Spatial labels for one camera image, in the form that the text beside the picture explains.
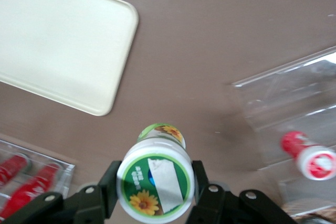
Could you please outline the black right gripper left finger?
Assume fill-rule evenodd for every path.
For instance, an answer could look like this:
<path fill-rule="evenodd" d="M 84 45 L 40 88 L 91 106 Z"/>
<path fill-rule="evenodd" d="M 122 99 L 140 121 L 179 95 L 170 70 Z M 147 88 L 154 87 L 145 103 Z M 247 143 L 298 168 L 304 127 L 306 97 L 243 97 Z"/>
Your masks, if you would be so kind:
<path fill-rule="evenodd" d="M 4 223 L 104 223 L 117 203 L 117 171 L 113 161 L 96 185 L 87 185 L 64 199 L 57 192 L 44 193 L 13 213 Z"/>

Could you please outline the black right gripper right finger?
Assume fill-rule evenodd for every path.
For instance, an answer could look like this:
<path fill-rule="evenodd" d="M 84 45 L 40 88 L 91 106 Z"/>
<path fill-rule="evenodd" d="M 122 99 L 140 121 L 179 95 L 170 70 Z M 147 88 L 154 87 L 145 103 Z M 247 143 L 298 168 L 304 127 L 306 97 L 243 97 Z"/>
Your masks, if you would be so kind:
<path fill-rule="evenodd" d="M 210 183 L 202 161 L 192 161 L 195 175 L 195 206 L 186 223 L 296 223 L 268 196 L 248 189 L 235 196 Z"/>

